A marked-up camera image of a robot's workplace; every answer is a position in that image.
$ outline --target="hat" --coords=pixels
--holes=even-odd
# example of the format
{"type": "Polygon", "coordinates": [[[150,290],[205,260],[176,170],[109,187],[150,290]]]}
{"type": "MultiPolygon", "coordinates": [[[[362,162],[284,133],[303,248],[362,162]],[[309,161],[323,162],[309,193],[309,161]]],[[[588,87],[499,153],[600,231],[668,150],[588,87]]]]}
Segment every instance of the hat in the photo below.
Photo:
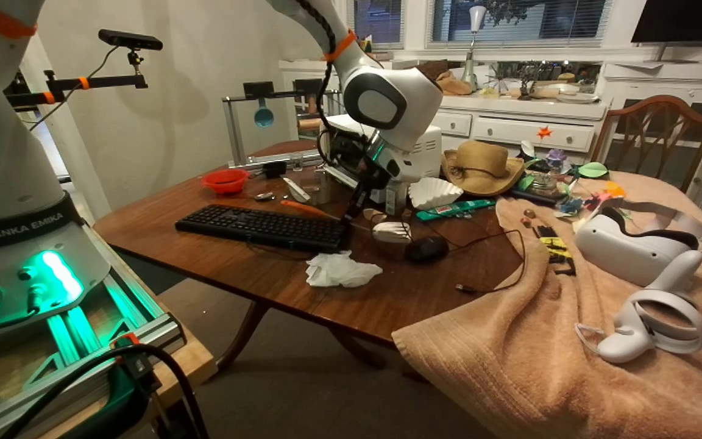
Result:
{"type": "Polygon", "coordinates": [[[524,173],[524,161],[510,156],[505,147],[464,140],[443,153],[443,176],[467,194],[499,194],[524,173]]]}

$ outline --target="white cloth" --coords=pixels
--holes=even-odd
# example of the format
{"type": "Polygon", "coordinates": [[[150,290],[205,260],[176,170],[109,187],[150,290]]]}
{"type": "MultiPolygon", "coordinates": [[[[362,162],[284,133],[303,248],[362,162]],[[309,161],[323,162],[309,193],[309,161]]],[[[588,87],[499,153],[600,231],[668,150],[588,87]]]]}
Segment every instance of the white cloth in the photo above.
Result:
{"type": "Polygon", "coordinates": [[[315,288],[360,288],[371,283],[373,275],[383,272],[376,262],[357,262],[350,257],[350,251],[342,254],[316,254],[306,260],[306,286],[315,288]]]}

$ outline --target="black keyboard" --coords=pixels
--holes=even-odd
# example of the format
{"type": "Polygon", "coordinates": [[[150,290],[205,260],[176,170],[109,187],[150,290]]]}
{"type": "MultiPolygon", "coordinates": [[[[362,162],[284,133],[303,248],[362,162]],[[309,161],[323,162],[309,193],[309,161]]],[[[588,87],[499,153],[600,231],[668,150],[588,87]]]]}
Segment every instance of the black keyboard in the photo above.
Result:
{"type": "Polygon", "coordinates": [[[334,222],[264,209],[206,205],[176,222],[176,228],[300,251],[339,251],[345,247],[350,223],[342,218],[334,222]]]}

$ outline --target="white wall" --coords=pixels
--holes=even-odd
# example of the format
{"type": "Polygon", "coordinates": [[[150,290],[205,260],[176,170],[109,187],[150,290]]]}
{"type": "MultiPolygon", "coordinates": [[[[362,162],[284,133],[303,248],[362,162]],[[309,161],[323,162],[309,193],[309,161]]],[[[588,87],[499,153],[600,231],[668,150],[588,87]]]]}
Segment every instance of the white wall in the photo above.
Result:
{"type": "MultiPolygon", "coordinates": [[[[277,79],[277,61],[293,45],[320,56],[306,31],[265,0],[50,0],[39,37],[58,77],[84,76],[102,61],[109,49],[98,38],[102,27],[162,42],[162,50],[142,50],[145,89],[98,87],[67,99],[111,209],[227,162],[221,98],[240,94],[245,79],[277,79]]],[[[126,73],[119,49],[98,76],[126,73]]],[[[279,129],[248,129],[244,139],[273,143],[279,129]]]]}

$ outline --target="green led light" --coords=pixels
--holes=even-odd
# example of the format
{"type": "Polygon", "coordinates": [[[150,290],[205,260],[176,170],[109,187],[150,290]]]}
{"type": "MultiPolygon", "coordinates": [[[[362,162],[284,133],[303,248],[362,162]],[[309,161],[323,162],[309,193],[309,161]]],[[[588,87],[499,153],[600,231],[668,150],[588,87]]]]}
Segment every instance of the green led light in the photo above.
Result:
{"type": "Polygon", "coordinates": [[[61,283],[65,290],[67,300],[81,298],[82,286],[76,277],[76,272],[63,262],[63,257],[56,251],[44,251],[42,262],[54,272],[54,277],[61,283]]]}

